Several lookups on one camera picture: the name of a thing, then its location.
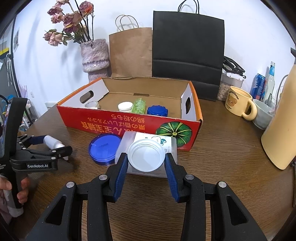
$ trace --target vase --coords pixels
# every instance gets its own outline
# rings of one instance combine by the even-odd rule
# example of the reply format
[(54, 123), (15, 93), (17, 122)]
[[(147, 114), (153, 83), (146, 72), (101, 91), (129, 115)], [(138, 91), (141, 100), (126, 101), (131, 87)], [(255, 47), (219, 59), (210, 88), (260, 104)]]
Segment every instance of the vase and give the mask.
[(95, 39), (80, 44), (83, 72), (88, 73), (89, 82), (99, 77), (108, 77), (110, 65), (106, 39)]

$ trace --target mug handle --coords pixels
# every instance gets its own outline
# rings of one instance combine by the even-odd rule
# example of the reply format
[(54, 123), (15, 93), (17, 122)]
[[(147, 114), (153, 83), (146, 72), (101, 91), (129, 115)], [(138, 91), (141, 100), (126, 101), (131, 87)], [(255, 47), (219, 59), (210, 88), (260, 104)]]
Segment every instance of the mug handle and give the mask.
[(248, 103), (251, 106), (251, 113), (249, 115), (247, 115), (246, 113), (242, 113), (242, 117), (245, 118), (247, 121), (252, 121), (257, 115), (257, 107), (255, 103), (250, 99), (248, 100)]

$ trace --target blue container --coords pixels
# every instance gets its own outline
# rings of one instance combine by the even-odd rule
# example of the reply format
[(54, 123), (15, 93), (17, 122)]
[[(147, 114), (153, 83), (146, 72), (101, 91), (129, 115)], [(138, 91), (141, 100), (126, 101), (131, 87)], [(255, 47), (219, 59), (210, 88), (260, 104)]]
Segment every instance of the blue container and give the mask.
[(101, 134), (89, 144), (89, 155), (99, 165), (110, 166), (115, 163), (115, 154), (121, 138), (115, 134)]
[(153, 105), (147, 109), (148, 115), (168, 116), (168, 109), (161, 105)]
[(251, 89), (251, 96), (253, 99), (260, 100), (263, 94), (263, 89), (265, 85), (265, 77), (261, 74), (257, 74), (255, 77), (254, 86)]

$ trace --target white cup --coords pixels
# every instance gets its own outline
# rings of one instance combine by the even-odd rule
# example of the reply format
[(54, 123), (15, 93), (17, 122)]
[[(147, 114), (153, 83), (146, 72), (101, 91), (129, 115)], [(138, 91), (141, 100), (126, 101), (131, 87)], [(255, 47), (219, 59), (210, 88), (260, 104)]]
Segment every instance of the white cup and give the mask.
[(87, 109), (94, 109), (94, 110), (100, 109), (99, 103), (97, 101), (90, 101), (90, 102), (86, 103), (84, 105), (84, 107)]
[(253, 102), (257, 107), (257, 115), (253, 120), (253, 123), (259, 129), (265, 130), (273, 117), (273, 115), (268, 113), (272, 109), (268, 105), (261, 102), (260, 100), (254, 99)]

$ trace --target wooden table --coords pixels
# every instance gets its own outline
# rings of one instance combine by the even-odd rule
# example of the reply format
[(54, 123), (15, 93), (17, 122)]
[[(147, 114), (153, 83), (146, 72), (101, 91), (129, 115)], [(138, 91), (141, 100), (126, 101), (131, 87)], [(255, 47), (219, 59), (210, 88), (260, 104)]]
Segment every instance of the wooden table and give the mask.
[[(203, 126), (192, 150), (178, 151), (178, 163), (204, 182), (227, 182), (271, 240), (292, 211), (292, 168), (281, 171), (268, 160), (260, 142), (263, 131), (251, 121), (231, 114), (220, 101), (200, 100), (200, 105)], [(43, 176), (31, 192), (24, 215), (12, 224), (18, 237), (31, 230), (68, 181), (89, 182), (107, 170), (95, 164), (88, 154), (88, 145), (96, 134), (66, 128), (56, 107), (34, 123), (27, 134), (48, 134), (71, 145), (69, 161), (74, 171)], [(121, 197), (116, 204), (108, 204), (113, 240), (180, 240), (184, 211), (185, 204), (175, 203), (166, 179), (127, 175)], [(209, 203), (206, 214), (210, 240)], [(86, 205), (82, 223), (83, 240), (87, 240)]]

